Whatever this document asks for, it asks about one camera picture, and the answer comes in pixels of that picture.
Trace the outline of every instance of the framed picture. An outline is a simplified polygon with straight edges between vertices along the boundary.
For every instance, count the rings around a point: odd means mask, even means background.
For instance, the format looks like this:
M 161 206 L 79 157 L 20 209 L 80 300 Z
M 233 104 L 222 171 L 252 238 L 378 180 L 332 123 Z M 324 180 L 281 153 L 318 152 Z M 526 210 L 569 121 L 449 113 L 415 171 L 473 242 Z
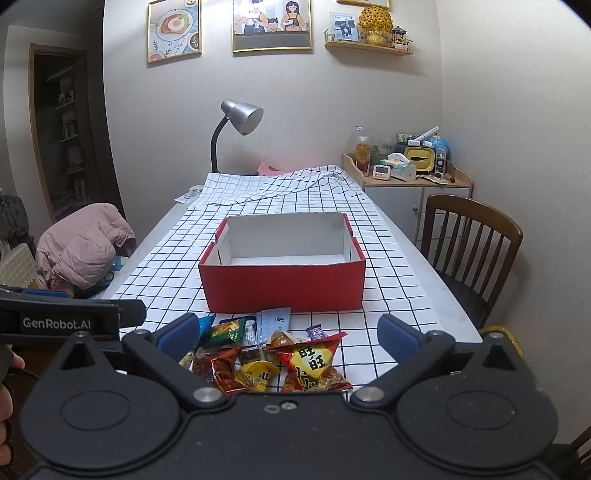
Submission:
M 148 63 L 201 53 L 201 0 L 148 4 Z
M 339 4 L 344 5 L 359 5 L 360 7 L 367 7 L 373 5 L 375 7 L 382 7 L 386 10 L 390 8 L 389 0 L 336 0 Z
M 233 0 L 232 51 L 311 50 L 310 0 Z
M 330 28 L 335 31 L 336 40 L 359 41 L 357 15 L 330 13 Z

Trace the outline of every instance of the green snack bag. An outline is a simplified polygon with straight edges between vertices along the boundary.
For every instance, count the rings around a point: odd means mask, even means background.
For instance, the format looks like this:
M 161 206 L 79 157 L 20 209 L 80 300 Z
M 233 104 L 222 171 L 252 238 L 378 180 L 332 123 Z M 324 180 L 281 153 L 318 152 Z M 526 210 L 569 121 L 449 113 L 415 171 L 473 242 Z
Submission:
M 254 317 L 240 317 L 237 319 L 225 320 L 224 322 L 212 327 L 209 335 L 199 344 L 202 348 L 211 348 L 214 346 L 225 345 L 227 343 L 242 343 L 244 338 L 244 327 L 247 320 Z

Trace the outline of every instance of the red snack bag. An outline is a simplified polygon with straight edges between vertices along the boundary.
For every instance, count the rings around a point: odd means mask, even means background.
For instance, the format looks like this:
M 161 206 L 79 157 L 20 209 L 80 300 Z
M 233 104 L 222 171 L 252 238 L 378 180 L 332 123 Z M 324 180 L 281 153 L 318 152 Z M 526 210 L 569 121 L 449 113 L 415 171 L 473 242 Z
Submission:
M 197 350 L 193 355 L 193 373 L 215 385 L 226 395 L 248 390 L 234 379 L 234 363 L 242 345 L 230 349 Z
M 278 347 L 266 347 L 274 358 L 287 368 L 282 392 L 348 390 L 351 384 L 332 366 L 341 338 L 335 335 Z

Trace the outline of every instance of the tissue box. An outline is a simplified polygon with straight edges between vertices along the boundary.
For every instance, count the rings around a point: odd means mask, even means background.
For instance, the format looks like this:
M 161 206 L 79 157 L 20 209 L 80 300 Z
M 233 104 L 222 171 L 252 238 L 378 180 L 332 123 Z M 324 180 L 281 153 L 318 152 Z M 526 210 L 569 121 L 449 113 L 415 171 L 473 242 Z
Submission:
M 417 167 L 412 163 L 405 163 L 401 160 L 382 160 L 382 162 L 390 167 L 390 176 L 395 179 L 402 181 L 417 179 Z

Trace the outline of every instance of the silver lamp shade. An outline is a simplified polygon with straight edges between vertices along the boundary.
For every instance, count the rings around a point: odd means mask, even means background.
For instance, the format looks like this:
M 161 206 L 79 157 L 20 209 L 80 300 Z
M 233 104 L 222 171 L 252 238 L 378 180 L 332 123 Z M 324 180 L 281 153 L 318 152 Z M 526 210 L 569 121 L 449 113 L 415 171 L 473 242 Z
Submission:
M 229 118 L 238 133 L 248 135 L 261 123 L 263 109 L 250 103 L 238 103 L 225 99 L 222 102 L 222 112 Z

